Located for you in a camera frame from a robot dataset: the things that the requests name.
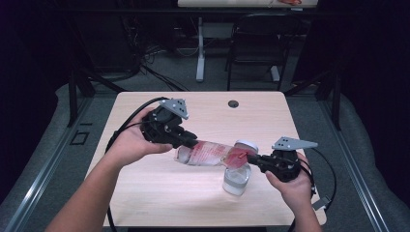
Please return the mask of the aluminium floor rail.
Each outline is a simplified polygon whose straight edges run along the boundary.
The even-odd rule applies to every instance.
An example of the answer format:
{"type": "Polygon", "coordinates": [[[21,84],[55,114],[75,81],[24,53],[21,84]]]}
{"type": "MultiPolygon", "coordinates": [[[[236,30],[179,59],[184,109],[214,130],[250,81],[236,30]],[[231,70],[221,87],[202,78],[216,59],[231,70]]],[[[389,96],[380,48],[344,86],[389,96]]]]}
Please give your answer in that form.
{"type": "Polygon", "coordinates": [[[77,116],[70,124],[69,103],[60,100],[43,137],[17,178],[6,199],[0,204],[0,232],[21,231],[44,193],[69,146],[79,120],[89,109],[92,99],[80,101],[77,116]]]}
{"type": "Polygon", "coordinates": [[[325,121],[330,127],[330,130],[332,131],[332,134],[335,137],[337,144],[341,150],[341,156],[344,166],[349,174],[356,192],[358,193],[358,196],[362,202],[362,205],[366,211],[367,217],[373,227],[374,232],[391,232],[389,226],[387,225],[380,212],[379,207],[375,202],[373,194],[366,184],[363,174],[353,157],[353,153],[348,146],[342,131],[338,130],[333,123],[330,107],[324,101],[319,101],[318,105],[321,108],[321,111],[325,117],[325,121]]]}

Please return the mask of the black folding chair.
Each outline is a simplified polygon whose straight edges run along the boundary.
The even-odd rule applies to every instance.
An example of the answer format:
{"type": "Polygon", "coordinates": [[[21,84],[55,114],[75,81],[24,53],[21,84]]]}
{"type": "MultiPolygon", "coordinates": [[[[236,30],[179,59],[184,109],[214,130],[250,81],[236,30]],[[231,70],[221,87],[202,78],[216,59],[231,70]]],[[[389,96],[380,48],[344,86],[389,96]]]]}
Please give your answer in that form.
{"type": "Polygon", "coordinates": [[[227,90],[230,90],[232,67],[279,67],[279,90],[286,70],[290,45],[300,32],[302,21],[290,14],[246,14],[231,30],[230,45],[224,70],[227,90]]]}

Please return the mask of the person's left hand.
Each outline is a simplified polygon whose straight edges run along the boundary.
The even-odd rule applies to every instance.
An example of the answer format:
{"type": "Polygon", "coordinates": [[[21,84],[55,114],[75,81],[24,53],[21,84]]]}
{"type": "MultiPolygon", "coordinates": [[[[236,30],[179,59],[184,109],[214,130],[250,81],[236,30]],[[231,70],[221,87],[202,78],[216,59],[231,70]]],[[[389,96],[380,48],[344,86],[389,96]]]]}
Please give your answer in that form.
{"type": "Polygon", "coordinates": [[[116,166],[124,167],[141,160],[147,155],[170,151],[172,149],[171,144],[149,142],[141,132],[140,123],[142,119],[153,110],[153,107],[148,107],[137,113],[126,125],[126,128],[119,133],[104,156],[116,166]]]}

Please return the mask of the pale wooden desk top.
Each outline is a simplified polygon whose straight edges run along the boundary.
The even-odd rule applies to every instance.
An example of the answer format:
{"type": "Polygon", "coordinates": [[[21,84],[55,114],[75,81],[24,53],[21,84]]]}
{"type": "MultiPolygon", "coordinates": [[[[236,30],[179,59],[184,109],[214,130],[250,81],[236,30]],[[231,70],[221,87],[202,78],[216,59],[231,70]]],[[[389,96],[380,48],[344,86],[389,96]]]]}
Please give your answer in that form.
{"type": "Polygon", "coordinates": [[[177,0],[178,7],[186,8],[315,8],[320,0],[302,0],[291,6],[278,0],[177,0]]]}

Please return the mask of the white desk leg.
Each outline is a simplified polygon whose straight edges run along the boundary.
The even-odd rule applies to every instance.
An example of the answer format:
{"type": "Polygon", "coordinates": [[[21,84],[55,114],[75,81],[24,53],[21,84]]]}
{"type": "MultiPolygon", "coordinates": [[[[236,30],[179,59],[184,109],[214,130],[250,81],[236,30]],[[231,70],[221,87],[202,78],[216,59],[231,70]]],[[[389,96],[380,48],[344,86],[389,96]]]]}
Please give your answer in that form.
{"type": "Polygon", "coordinates": [[[196,81],[204,81],[204,71],[205,71],[205,54],[204,54],[204,37],[203,37],[203,21],[200,17],[198,19],[198,59],[196,67],[196,81]]]}

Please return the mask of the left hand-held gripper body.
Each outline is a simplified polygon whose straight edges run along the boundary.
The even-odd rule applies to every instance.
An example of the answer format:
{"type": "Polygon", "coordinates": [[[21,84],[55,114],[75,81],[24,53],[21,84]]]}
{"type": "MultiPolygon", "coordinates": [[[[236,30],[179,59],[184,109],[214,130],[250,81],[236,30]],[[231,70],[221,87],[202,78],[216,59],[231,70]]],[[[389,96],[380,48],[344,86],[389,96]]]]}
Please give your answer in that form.
{"type": "Polygon", "coordinates": [[[176,139],[185,130],[181,124],[188,118],[183,99],[160,100],[160,105],[143,118],[141,131],[150,142],[175,145],[176,139]]]}

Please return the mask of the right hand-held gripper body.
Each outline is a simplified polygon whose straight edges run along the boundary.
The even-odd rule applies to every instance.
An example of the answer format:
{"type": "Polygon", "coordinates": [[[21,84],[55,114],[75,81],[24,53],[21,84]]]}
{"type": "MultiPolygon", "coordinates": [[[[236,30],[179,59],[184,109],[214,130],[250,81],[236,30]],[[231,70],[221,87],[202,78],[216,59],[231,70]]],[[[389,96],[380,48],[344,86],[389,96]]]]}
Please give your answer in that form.
{"type": "Polygon", "coordinates": [[[316,142],[283,136],[272,145],[271,155],[260,157],[259,168],[262,172],[272,172],[281,182],[290,182],[299,176],[302,169],[297,151],[317,146],[316,142]]]}

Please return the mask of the clear plastic jar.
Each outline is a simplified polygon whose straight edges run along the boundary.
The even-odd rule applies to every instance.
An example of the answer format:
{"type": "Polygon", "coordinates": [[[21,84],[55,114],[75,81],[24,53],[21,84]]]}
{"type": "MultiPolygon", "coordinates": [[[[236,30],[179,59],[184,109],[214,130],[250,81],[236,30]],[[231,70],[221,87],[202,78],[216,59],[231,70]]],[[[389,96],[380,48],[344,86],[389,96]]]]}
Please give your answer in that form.
{"type": "Polygon", "coordinates": [[[224,171],[222,188],[233,195],[241,196],[245,190],[251,175],[248,163],[239,168],[226,168],[224,171]]]}

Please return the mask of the person's right hand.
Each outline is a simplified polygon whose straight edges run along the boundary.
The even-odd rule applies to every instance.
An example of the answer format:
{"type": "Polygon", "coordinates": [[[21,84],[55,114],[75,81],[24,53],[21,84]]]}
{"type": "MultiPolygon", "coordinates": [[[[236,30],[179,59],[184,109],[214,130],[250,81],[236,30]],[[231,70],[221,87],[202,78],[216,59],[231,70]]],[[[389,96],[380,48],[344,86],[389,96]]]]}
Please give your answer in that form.
{"type": "Polygon", "coordinates": [[[311,205],[311,181],[305,171],[301,171],[298,177],[288,183],[280,181],[272,172],[265,172],[269,183],[277,189],[294,215],[306,216],[313,213],[311,205]]]}

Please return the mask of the black metal stand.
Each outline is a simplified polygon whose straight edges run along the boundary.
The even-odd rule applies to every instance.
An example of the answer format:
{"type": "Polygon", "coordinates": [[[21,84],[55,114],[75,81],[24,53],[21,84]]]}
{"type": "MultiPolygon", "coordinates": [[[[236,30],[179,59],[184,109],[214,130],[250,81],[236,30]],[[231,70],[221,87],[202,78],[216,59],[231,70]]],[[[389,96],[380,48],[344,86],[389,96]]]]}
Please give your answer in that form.
{"type": "Polygon", "coordinates": [[[324,101],[329,96],[332,96],[331,122],[335,128],[340,131],[339,111],[341,100],[341,78],[337,72],[324,71],[311,79],[302,81],[290,90],[285,91],[284,95],[286,97],[293,96],[314,83],[319,84],[315,92],[315,97],[318,101],[324,101]]]}
{"type": "Polygon", "coordinates": [[[87,69],[74,70],[69,77],[68,83],[70,105],[69,127],[73,125],[78,117],[77,90],[79,90],[85,98],[93,98],[96,94],[96,90],[91,83],[92,80],[99,82],[116,93],[125,92],[124,88],[112,83],[95,72],[91,72],[87,69]]]}

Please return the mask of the pink spouted refill pouch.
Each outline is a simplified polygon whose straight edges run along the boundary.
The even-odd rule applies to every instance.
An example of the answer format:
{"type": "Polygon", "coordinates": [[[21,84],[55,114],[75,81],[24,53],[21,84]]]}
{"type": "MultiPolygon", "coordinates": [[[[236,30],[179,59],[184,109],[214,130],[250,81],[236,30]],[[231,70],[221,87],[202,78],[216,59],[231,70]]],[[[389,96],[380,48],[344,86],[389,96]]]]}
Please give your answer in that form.
{"type": "Polygon", "coordinates": [[[239,168],[248,162],[250,150],[236,148],[211,141],[200,140],[193,148],[181,146],[177,149],[175,160],[193,166],[219,166],[239,168]]]}

